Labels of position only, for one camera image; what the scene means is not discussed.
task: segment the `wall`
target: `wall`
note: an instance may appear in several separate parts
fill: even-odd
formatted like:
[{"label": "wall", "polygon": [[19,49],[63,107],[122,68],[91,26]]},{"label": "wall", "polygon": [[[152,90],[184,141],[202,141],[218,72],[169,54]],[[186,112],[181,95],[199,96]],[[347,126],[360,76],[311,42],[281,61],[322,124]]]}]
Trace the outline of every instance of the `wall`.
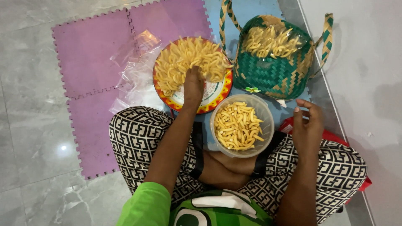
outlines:
[{"label": "wall", "polygon": [[348,141],[369,165],[377,226],[402,225],[402,2],[300,0],[314,40],[334,13],[325,77]]}]

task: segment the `green shirt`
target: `green shirt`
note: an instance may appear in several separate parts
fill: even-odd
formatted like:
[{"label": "green shirt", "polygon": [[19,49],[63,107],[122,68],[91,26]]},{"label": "green shirt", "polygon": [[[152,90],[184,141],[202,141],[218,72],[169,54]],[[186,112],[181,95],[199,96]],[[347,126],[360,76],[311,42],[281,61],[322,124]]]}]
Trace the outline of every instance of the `green shirt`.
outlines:
[{"label": "green shirt", "polygon": [[154,182],[138,186],[124,204],[117,226],[270,226],[272,218],[248,196],[207,191],[170,212],[170,194]]}]

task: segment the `orange patterned plate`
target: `orange patterned plate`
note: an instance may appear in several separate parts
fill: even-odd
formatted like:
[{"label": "orange patterned plate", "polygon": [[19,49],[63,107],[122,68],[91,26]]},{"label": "orange patterned plate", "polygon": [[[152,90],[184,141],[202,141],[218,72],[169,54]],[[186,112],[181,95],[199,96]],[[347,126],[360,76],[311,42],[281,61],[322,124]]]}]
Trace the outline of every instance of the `orange patterned plate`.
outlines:
[{"label": "orange patterned plate", "polygon": [[[165,47],[165,49],[170,49],[170,44]],[[156,92],[158,93],[159,97],[162,99],[162,101],[169,106],[171,109],[175,111],[180,111],[180,109],[183,106],[184,103],[184,88],[181,87],[180,91],[177,91],[174,93],[172,97],[166,97],[163,94],[162,89],[159,87],[157,80],[156,80],[156,70],[155,66],[157,66],[158,63],[155,62],[154,65],[154,71],[153,71],[153,80],[154,80],[154,86],[156,89]],[[211,82],[205,82],[204,83],[204,96],[201,102],[200,107],[198,108],[197,114],[203,114],[210,112],[216,108],[216,106],[222,102],[228,95],[230,90],[232,89],[232,83],[233,83],[233,72],[231,68],[228,68],[226,70],[226,74],[224,77],[223,82],[218,82],[218,83],[211,83]]]}]

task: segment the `person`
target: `person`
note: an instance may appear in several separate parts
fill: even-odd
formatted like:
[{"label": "person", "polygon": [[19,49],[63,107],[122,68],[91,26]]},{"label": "person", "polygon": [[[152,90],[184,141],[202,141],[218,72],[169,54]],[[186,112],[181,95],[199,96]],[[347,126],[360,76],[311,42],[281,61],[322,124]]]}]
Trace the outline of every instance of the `person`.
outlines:
[{"label": "person", "polygon": [[136,106],[111,120],[112,147],[133,194],[118,226],[312,226],[361,186],[366,163],[352,148],[321,139],[321,109],[305,100],[296,100],[293,135],[276,131],[257,156],[203,150],[202,125],[194,122],[203,96],[198,70],[187,71],[176,119]]}]

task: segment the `basket handle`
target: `basket handle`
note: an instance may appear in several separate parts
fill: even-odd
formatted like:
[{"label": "basket handle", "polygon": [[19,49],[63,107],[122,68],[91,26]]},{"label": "basket handle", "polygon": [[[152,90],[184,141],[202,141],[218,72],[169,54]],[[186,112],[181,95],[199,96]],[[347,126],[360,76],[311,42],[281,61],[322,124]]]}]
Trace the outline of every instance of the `basket handle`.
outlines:
[{"label": "basket handle", "polygon": [[219,34],[222,42],[222,51],[226,55],[226,40],[225,40],[225,19],[226,13],[228,13],[229,17],[232,19],[234,26],[241,32],[242,27],[240,27],[237,22],[236,17],[234,16],[232,9],[232,0],[222,0],[221,12],[219,15]]},{"label": "basket handle", "polygon": [[333,25],[333,23],[334,23],[333,14],[326,13],[325,21],[324,21],[324,31],[322,32],[321,37],[313,45],[313,48],[315,49],[320,44],[320,42],[322,40],[324,40],[320,68],[312,76],[310,76],[309,79],[313,78],[321,70],[321,68],[324,66],[324,64],[326,63],[326,61],[328,59],[329,53],[332,49],[332,25]]}]

